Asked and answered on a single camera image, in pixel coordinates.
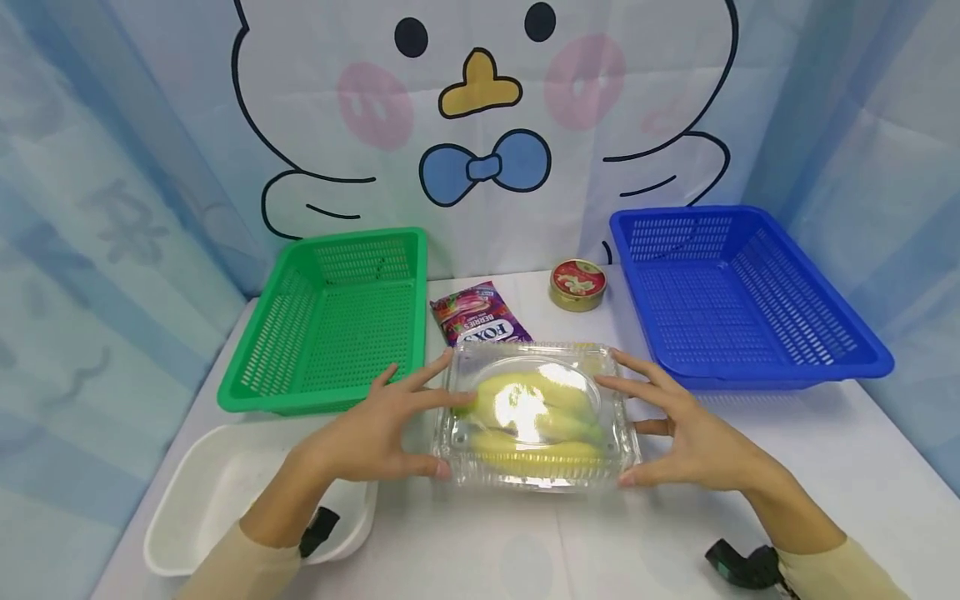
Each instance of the clear plastic container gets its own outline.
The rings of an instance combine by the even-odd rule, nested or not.
[[[600,374],[620,375],[603,346],[464,342],[445,386],[477,398],[440,412],[433,452],[460,485],[613,487],[640,455],[623,395],[597,386]]]

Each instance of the light blue curtain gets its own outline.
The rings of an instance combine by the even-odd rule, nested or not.
[[[896,356],[865,382],[960,493],[960,3],[815,3],[745,201]]]
[[[705,203],[749,181],[891,347],[868,389],[960,491],[960,5],[736,5],[738,67],[800,42],[779,100],[744,88],[716,104],[742,123],[705,116],[722,132],[776,107]],[[284,164],[237,105],[237,28],[230,0],[0,0],[4,597],[89,594],[284,243],[259,213]]]
[[[4,598],[89,594],[273,257],[135,56],[94,3],[0,4]]]

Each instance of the sleeve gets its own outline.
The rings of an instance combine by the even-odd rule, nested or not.
[[[300,551],[268,548],[233,527],[210,550],[176,600],[273,600],[300,570]]]
[[[908,600],[856,541],[822,554],[777,550],[780,573],[802,600]]]

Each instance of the black wrist strap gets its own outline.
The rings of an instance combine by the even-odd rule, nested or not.
[[[300,537],[300,557],[305,559],[313,554],[317,546],[324,543],[333,531],[333,527],[340,520],[340,516],[327,509],[320,507],[313,517],[310,526],[306,528]]]

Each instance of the human hand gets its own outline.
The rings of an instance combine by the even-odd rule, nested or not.
[[[666,419],[643,420],[634,427],[637,433],[673,438],[664,456],[625,471],[621,486],[695,483],[711,490],[748,492],[772,476],[785,474],[780,463],[708,412],[659,366],[619,350],[614,358],[649,383],[608,376],[598,376],[597,383],[663,409]]]
[[[450,466],[429,454],[407,454],[400,447],[404,424],[431,408],[462,406],[472,394],[424,390],[450,364],[451,350],[407,378],[388,384],[396,364],[370,386],[367,399],[312,434],[291,452],[319,474],[349,481],[402,479],[413,475],[446,479]]]

